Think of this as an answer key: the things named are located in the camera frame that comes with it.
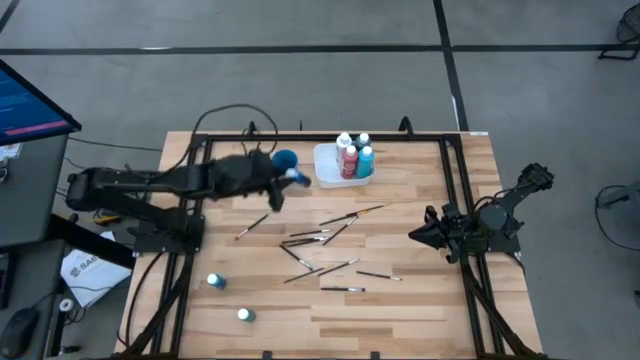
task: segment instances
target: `blue paint bottle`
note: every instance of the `blue paint bottle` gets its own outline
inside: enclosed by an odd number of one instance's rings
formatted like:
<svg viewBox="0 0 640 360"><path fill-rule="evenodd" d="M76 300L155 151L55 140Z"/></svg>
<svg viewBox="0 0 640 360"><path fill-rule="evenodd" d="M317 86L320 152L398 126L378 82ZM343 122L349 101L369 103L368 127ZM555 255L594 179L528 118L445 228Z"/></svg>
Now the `blue paint bottle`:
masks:
<svg viewBox="0 0 640 360"><path fill-rule="evenodd" d="M356 168L356 178L362 179L373 171L373 149L371 146L365 146L358 154L358 167Z"/></svg>

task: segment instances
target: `paintbrush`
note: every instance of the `paintbrush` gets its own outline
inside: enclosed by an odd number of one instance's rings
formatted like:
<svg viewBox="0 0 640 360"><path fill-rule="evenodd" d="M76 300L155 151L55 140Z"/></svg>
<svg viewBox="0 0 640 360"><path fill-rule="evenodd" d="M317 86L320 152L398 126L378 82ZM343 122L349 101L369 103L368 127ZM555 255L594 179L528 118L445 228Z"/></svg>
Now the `paintbrush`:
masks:
<svg viewBox="0 0 640 360"><path fill-rule="evenodd" d="M320 290L329 290L329 291L353 291L353 292L365 292L365 288L343 288L339 286L334 287L324 287L320 288Z"/></svg>
<svg viewBox="0 0 640 360"><path fill-rule="evenodd" d="M294 281L294 280L298 280L298 279L303 278L303 277L305 277L305 276L307 276L307 275L311 275L311 274L313 274L313 273L317 273L318 271L321 271L321 270L324 270L324 269L325 269L324 267L321 267L321 268L319 268L319 269L311 270L311 271L306 272L306 273L304 273L304 274L302 274L302 275L298 275L298 276L293 277L293 278L291 278L291 279L287 279L287 280L285 280L285 281L283 282L283 284L286 284L286 283L288 283L288 282L292 282L292 281Z"/></svg>
<svg viewBox="0 0 640 360"><path fill-rule="evenodd" d="M280 244L280 249L284 250L287 254L291 255L294 259L296 259L300 264L304 265L307 269L313 270L313 266L309 265L308 262L300 259L296 254L292 253L289 249L284 247L284 245Z"/></svg>
<svg viewBox="0 0 640 360"><path fill-rule="evenodd" d="M356 215L353 219L351 219L351 221L349 221L348 223L344 224L340 229L338 229L338 231L336 231L333 235L331 235L330 238L327 239L327 241L325 241L322 246L327 245L331 240L335 239L336 236L338 236L341 232L344 231L344 229L348 228L349 225L353 224L354 221L356 221L358 219L358 215Z"/></svg>
<svg viewBox="0 0 640 360"><path fill-rule="evenodd" d="M323 272L321 272L320 274L318 274L318 276L322 276L322 275L324 275L324 274L328 274L328 273L330 273L330 272L332 272L332 271L336 271L336 270L338 270L338 269L342 269L343 267L345 267L345 266L349 266L349 265L351 265L351 264L355 264L355 263L357 263L358 261L360 261L360 259L353 259L353 260L351 260L351 261L347 261L346 263L344 263L344 264L342 264L342 265L338 265L338 266L336 266L336 267L334 267L334 268L331 268L331 269L329 269L329 270L327 270L327 271L323 271Z"/></svg>
<svg viewBox="0 0 640 360"><path fill-rule="evenodd" d="M289 235L289 237L296 237L296 236L302 236L302 235L311 235L311 234L319 234L319 233L325 233L325 232L329 232L329 231L331 231L331 229L305 231L305 232L302 232L302 233L291 234L291 235Z"/></svg>
<svg viewBox="0 0 640 360"><path fill-rule="evenodd" d="M282 242L283 245L289 245L289 244L295 244L295 243L299 243L301 241L322 241L322 240L327 240L328 237L326 236L315 236L315 237L311 237L311 238L302 238L302 239L296 239L296 240L285 240Z"/></svg>
<svg viewBox="0 0 640 360"><path fill-rule="evenodd" d="M249 231L251 231L251 229L253 229L254 227L258 226L258 224L260 224L262 221L264 221L264 219L266 219L267 216L269 216L269 214L265 214L263 217L258 219L258 221L256 221L253 224L249 225L248 228L242 230L242 232L240 234L236 235L236 240L240 239L241 237L244 236L244 234L248 233Z"/></svg>
<svg viewBox="0 0 640 360"><path fill-rule="evenodd" d="M362 209L362 210L358 210L358 211L356 211L356 212L348 213L347 215L345 215L345 216L343 216L343 217L339 217L339 218L337 218L337 219L333 219L333 220L325 221L325 222L321 223L321 224L320 224L320 226L322 226L322 225L327 225L327 224L331 224L331 223L334 223L334 222L336 222L336 221L340 221L340 220L348 219L348 218L351 218L351 217L354 217L354 216L364 215L364 214L368 213L368 212L369 212L369 211L371 211L371 210L380 209L380 208L385 207L385 206L387 206L387 205L389 205L389 204L385 204L385 205L378 205L378 206L370 207L370 208L368 208L368 209Z"/></svg>
<svg viewBox="0 0 640 360"><path fill-rule="evenodd" d="M374 273L368 273L366 271L359 271L359 270L356 271L356 273L361 274L361 275L375 276L375 277L379 277L379 278L383 278L383 279L402 281L402 278L399 277L399 276L389 276L389 275L382 275L382 274L374 274Z"/></svg>
<svg viewBox="0 0 640 360"><path fill-rule="evenodd" d="M295 242L295 243L289 243L289 244L283 244L286 247L295 247L295 246L301 246L301 245L307 245L307 244L312 244L314 242L318 242L318 241L324 241L327 240L327 238L319 238L319 239L311 239L311 240L302 240L299 242Z"/></svg>

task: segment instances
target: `small teal object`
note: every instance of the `small teal object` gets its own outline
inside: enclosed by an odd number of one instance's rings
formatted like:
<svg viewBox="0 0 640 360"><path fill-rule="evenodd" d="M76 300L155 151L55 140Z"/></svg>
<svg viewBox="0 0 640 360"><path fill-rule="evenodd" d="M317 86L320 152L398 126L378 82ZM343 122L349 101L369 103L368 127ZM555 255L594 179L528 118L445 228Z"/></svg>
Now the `small teal object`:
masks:
<svg viewBox="0 0 640 360"><path fill-rule="evenodd" d="M253 322L256 319L256 313L253 310L242 308L238 310L238 319L246 322Z"/></svg>
<svg viewBox="0 0 640 360"><path fill-rule="evenodd" d="M224 289L227 285L227 280L218 274L209 274L209 276L207 276L207 282L217 289Z"/></svg>
<svg viewBox="0 0 640 360"><path fill-rule="evenodd" d="M275 154L273 154L271 161L273 162L273 165L282 172L286 172L289 169L298 168L298 155L288 149L277 151Z"/></svg>

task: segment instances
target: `paint bottle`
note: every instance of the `paint bottle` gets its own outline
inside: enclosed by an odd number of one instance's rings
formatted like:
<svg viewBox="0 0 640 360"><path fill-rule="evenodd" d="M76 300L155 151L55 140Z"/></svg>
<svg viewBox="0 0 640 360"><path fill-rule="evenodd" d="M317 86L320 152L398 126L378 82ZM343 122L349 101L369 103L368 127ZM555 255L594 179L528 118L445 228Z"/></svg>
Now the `paint bottle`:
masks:
<svg viewBox="0 0 640 360"><path fill-rule="evenodd" d="M371 175L373 171L373 149L371 146L365 146L358 153L358 166L356 168L356 177L358 179Z"/></svg>
<svg viewBox="0 0 640 360"><path fill-rule="evenodd" d="M356 146L356 150L358 150L358 152L364 149L365 146L371 146L371 138L369 137L369 134L360 134L356 139L356 143L354 145Z"/></svg>
<svg viewBox="0 0 640 360"><path fill-rule="evenodd" d="M207 276L207 283L217 289L224 289L224 287L227 286L227 280L219 274L209 274L209 276Z"/></svg>
<svg viewBox="0 0 640 360"><path fill-rule="evenodd" d="M342 153L342 168L340 175L343 179L352 179L356 174L356 166L358 165L358 152L356 147L351 145Z"/></svg>
<svg viewBox="0 0 640 360"><path fill-rule="evenodd" d="M238 319L246 322L253 322L256 319L256 313L253 310L242 308L238 310Z"/></svg>
<svg viewBox="0 0 640 360"><path fill-rule="evenodd" d="M342 153L351 145L351 142L351 136L349 136L348 133L342 133L336 139L336 149L338 150L336 153L336 162L338 162L338 164L342 161Z"/></svg>

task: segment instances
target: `black bracket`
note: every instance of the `black bracket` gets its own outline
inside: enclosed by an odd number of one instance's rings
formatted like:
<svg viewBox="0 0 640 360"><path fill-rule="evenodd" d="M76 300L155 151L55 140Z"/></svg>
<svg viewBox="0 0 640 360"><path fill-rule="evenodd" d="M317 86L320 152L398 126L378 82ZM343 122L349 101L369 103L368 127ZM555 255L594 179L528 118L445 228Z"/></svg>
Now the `black bracket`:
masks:
<svg viewBox="0 0 640 360"><path fill-rule="evenodd" d="M398 131L406 131L409 141L413 141L413 135L415 134L413 133L413 124L411 123L411 120L409 120L408 116L402 117L402 120L400 120Z"/></svg>
<svg viewBox="0 0 640 360"><path fill-rule="evenodd" d="M462 138L458 134L445 134L444 139L454 148L460 148L462 145Z"/></svg>
<svg viewBox="0 0 640 360"><path fill-rule="evenodd" d="M185 254L200 251L205 228L204 216L188 215L185 227L185 234L176 235L159 231L155 225L141 221L137 228L128 229L129 233L136 237L134 255L149 252Z"/></svg>
<svg viewBox="0 0 640 360"><path fill-rule="evenodd" d="M258 128L256 127L256 123L253 121L249 121L249 127L247 128L247 136L252 138L254 135L258 133Z"/></svg>

